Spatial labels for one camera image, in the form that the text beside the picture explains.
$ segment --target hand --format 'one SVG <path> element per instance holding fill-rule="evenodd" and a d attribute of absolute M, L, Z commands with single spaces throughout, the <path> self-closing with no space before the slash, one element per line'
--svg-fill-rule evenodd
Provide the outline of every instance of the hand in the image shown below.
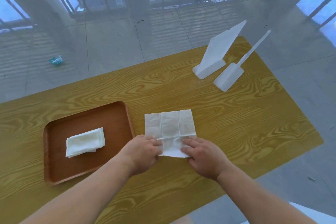
<path fill-rule="evenodd" d="M 147 171 L 158 160 L 158 155 L 162 154 L 161 140 L 156 140 L 152 136 L 139 135 L 129 141 L 115 158 L 125 161 L 130 169 L 130 176 Z"/>
<path fill-rule="evenodd" d="M 214 143 L 198 137 L 184 139 L 183 143 L 190 147 L 182 147 L 181 151 L 191 158 L 188 163 L 199 174 L 208 179 L 217 177 L 232 163 L 224 152 Z"/>

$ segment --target table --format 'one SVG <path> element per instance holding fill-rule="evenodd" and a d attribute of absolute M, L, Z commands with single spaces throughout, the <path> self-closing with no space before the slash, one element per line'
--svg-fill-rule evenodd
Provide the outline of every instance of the table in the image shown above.
<path fill-rule="evenodd" d="M 224 57 L 237 61 L 251 48 L 237 37 Z M 321 136 L 254 52 L 243 75 L 222 92 L 214 79 L 192 72 L 206 46 L 148 61 L 0 104 L 0 216 L 18 223 L 85 176 L 50 187 L 43 180 L 44 126 L 51 120 L 114 101 L 128 105 L 134 132 L 145 113 L 192 109 L 199 137 L 216 143 L 252 178 L 323 143 Z M 222 196 L 186 159 L 162 157 L 132 177 L 97 223 L 170 223 Z"/>

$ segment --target napkin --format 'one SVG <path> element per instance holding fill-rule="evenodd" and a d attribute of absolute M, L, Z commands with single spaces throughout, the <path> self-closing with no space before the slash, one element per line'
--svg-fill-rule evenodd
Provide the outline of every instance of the napkin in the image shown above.
<path fill-rule="evenodd" d="M 103 128 L 97 128 L 66 139 L 66 157 L 94 152 L 105 145 Z"/>
<path fill-rule="evenodd" d="M 183 138 L 195 136 L 191 110 L 145 114 L 145 134 L 162 140 L 162 156 L 187 158 L 180 151 Z"/>

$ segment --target forearm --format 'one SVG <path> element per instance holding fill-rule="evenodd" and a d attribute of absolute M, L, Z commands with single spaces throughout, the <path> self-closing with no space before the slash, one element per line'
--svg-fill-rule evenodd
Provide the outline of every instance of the forearm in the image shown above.
<path fill-rule="evenodd" d="M 287 202 L 272 195 L 233 164 L 217 182 L 251 224 L 315 223 Z"/>
<path fill-rule="evenodd" d="M 92 175 L 39 209 L 22 224 L 94 223 L 130 176 L 127 166 L 112 158 Z"/>

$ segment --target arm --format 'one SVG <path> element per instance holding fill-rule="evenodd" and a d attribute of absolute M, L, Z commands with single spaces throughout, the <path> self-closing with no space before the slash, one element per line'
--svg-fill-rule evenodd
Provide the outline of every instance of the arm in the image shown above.
<path fill-rule="evenodd" d="M 136 136 L 92 175 L 56 197 L 22 224 L 94 223 L 106 205 L 132 176 L 147 171 L 162 154 L 162 142 Z"/>
<path fill-rule="evenodd" d="M 295 207 L 272 195 L 233 165 L 219 147 L 201 138 L 185 139 L 181 151 L 191 167 L 217 181 L 251 224 L 316 224 Z"/>

